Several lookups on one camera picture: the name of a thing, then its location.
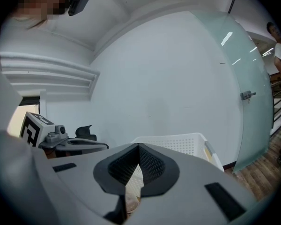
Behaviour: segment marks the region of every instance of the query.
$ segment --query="glass panel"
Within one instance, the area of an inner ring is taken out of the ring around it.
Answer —
[[[256,92],[243,100],[244,128],[234,172],[266,152],[273,122],[273,101],[269,75],[255,44],[232,16],[226,13],[193,12],[205,25],[228,57],[241,92]]]

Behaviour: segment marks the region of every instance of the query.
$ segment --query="door handle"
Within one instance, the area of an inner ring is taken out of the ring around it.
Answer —
[[[256,92],[246,91],[246,92],[242,92],[240,94],[240,97],[242,98],[242,100],[246,100],[246,99],[251,98],[254,95],[256,95]]]

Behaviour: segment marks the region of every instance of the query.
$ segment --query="black chair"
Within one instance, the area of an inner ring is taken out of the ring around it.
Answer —
[[[75,134],[76,134],[75,138],[83,138],[83,139],[89,139],[92,141],[97,141],[97,136],[95,134],[90,134],[90,131],[89,131],[90,127],[91,127],[91,125],[77,128],[76,132],[75,132]]]

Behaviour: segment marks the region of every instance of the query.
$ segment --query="baseboard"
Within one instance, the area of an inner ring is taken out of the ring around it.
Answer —
[[[224,166],[223,166],[223,168],[224,168],[224,170],[227,170],[227,169],[229,169],[229,168],[234,167],[234,166],[235,166],[235,164],[236,164],[236,161],[235,161],[235,162],[233,162],[233,163],[229,163],[229,164],[227,164],[227,165],[224,165]]]
[[[271,137],[274,136],[277,132],[279,132],[280,129],[281,129],[281,126],[271,135]]]

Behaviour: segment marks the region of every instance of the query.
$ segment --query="white plastic basket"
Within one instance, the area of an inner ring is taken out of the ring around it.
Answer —
[[[217,154],[209,144],[208,140],[201,133],[138,137],[134,139],[132,143],[148,143],[199,157],[212,163],[221,171],[224,171]],[[137,166],[131,179],[126,185],[126,188],[133,192],[137,197],[140,197],[141,188],[143,186],[141,168],[140,166]]]

